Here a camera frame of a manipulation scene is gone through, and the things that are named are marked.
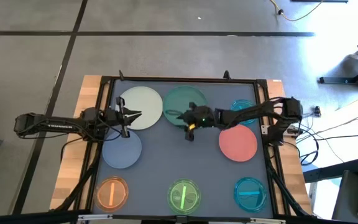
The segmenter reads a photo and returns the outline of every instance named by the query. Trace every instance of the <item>orange petri dish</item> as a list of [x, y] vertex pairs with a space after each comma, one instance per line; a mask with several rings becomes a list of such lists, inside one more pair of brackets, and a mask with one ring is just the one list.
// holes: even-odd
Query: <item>orange petri dish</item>
[[255, 155], [258, 142], [254, 133], [244, 125], [221, 131], [219, 147], [223, 154], [236, 162], [245, 162]]
[[95, 204], [105, 212], [119, 210], [128, 199], [128, 185], [121, 177], [104, 180], [95, 193]]

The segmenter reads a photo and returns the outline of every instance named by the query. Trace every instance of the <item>colored plate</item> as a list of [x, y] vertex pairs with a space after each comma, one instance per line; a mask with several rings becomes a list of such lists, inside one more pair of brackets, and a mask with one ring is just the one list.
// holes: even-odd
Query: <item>colored plate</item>
[[201, 194], [192, 180], [179, 179], [168, 190], [168, 204], [179, 214], [190, 214], [200, 205]]
[[221, 131], [219, 147], [227, 158], [236, 162], [245, 162], [255, 155], [258, 142], [249, 128], [239, 124]]
[[234, 186], [234, 200], [247, 212], [261, 211], [266, 197], [265, 187], [255, 178], [244, 177]]
[[142, 112], [128, 128], [141, 130], [151, 127], [160, 119], [162, 114], [162, 99], [159, 93], [149, 87], [137, 86], [121, 94], [125, 100], [125, 107], [129, 110]]
[[110, 177], [96, 188], [96, 205], [105, 212], [120, 209], [128, 198], [128, 185], [120, 177]]
[[[239, 110], [251, 107], [253, 105], [254, 104], [251, 103], [251, 101], [249, 101], [249, 100], [234, 100], [234, 103], [231, 105], [231, 109], [234, 110], [234, 111], [239, 111]], [[247, 121], [242, 121], [239, 124], [247, 125], [247, 124], [250, 124], [250, 123], [252, 123], [254, 121], [255, 121], [255, 119], [250, 119], [250, 120], [247, 120]]]
[[191, 86], [179, 86], [171, 90], [163, 101], [165, 117], [174, 125], [186, 125], [183, 120], [177, 119], [180, 113], [189, 110], [189, 103], [194, 102], [197, 106], [207, 105], [204, 94]]
[[[118, 137], [113, 141], [106, 141], [103, 144], [103, 159], [109, 166], [117, 169], [124, 169], [133, 165], [142, 153], [142, 143], [139, 137], [129, 131], [129, 138]], [[117, 137], [117, 132], [112, 132], [107, 139]]]

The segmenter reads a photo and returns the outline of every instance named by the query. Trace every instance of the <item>wooden board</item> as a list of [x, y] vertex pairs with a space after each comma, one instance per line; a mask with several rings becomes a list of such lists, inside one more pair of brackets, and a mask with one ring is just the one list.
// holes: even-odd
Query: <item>wooden board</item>
[[[98, 96], [99, 84], [101, 76], [86, 75], [84, 77], [80, 94], [78, 96], [74, 117], [79, 117], [81, 111], [89, 107], [94, 107]], [[269, 97], [285, 96], [283, 83], [281, 80], [267, 80]], [[104, 108], [106, 102], [107, 88], [104, 90], [101, 108]], [[68, 141], [78, 138], [78, 135], [71, 134]], [[292, 138], [285, 138], [285, 141], [295, 144]], [[50, 208], [58, 207], [64, 199], [70, 194], [80, 178], [81, 167], [85, 155], [86, 143], [83, 141], [73, 142], [67, 145], [63, 154], [63, 160], [57, 176], [55, 190], [53, 192]], [[295, 200], [302, 208], [311, 213], [310, 201], [305, 188], [305, 180], [303, 178], [302, 168], [298, 158], [297, 150], [285, 144], [280, 147], [280, 155], [282, 160], [285, 183]], [[88, 192], [88, 184], [84, 188], [81, 198], [80, 208], [85, 207], [86, 193]], [[279, 188], [275, 188], [279, 213], [284, 214], [282, 196]]]

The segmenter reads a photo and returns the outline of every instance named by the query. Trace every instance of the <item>red disc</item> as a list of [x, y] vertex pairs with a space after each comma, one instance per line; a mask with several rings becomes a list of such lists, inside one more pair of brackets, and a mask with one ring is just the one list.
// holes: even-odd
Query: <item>red disc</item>
[[255, 155], [258, 142], [249, 128], [239, 124], [221, 132], [219, 147], [227, 158], [236, 162], [245, 162]]

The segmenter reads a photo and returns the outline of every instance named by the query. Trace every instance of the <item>yellow cable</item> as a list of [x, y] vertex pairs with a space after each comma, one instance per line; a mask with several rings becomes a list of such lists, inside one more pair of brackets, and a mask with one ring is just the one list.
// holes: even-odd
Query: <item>yellow cable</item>
[[[278, 11], [281, 10], [280, 7], [277, 5], [277, 3], [276, 3], [274, 0], [270, 0], [270, 2], [273, 3], [274, 7], [276, 7], [276, 9], [277, 9]], [[284, 12], [282, 12], [281, 15], [282, 15], [286, 20], [291, 21], [291, 22], [295, 22], [295, 21], [298, 21], [298, 20], [300, 20], [300, 19], [303, 19], [303, 18], [305, 18], [306, 16], [308, 16], [309, 14], [311, 14], [311, 12], [313, 12], [315, 9], [317, 9], [317, 7], [319, 7], [319, 6], [321, 5], [321, 3], [323, 3], [323, 2], [324, 2], [324, 0], [321, 0], [321, 2], [320, 2], [316, 7], [314, 7], [314, 9], [312, 9], [312, 10], [311, 10], [310, 12], [308, 12], [306, 15], [304, 15], [304, 16], [302, 16], [302, 17], [300, 17], [300, 18], [297, 18], [297, 19], [289, 19], [287, 16], [284, 15]]]

